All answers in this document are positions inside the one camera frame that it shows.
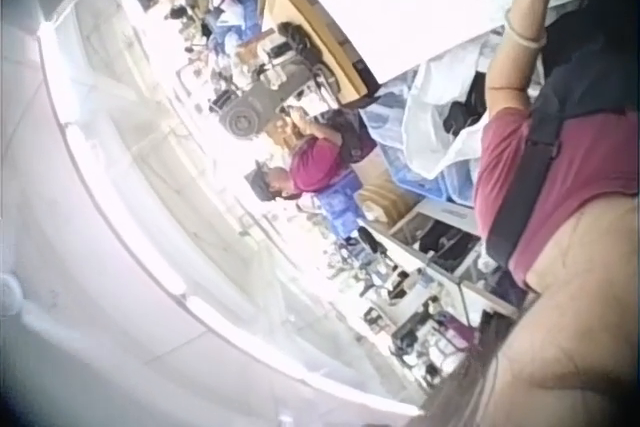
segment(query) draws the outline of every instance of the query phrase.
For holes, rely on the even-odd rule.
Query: bracelet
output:
[[[511,12],[511,9],[507,9],[507,12],[504,14],[504,30],[505,32],[508,32],[509,35],[511,35],[511,37],[513,37],[513,40],[515,40],[518,44],[522,45],[523,47],[526,47],[528,49],[533,49],[533,50],[539,50],[546,45],[547,43],[546,30],[544,31],[542,38],[538,41],[525,39],[518,32],[516,32],[515,29],[513,28],[513,25],[511,25],[511,20],[509,20],[510,12]]]

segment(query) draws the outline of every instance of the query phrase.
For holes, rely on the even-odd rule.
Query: pink cloth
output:
[[[503,109],[487,124],[475,191],[478,229],[487,237],[524,149],[530,117]],[[522,287],[547,242],[577,210],[605,194],[638,194],[638,114],[570,119],[509,269]]]
[[[289,173],[298,192],[320,192],[344,169],[340,147],[315,137],[306,142],[293,155]]]

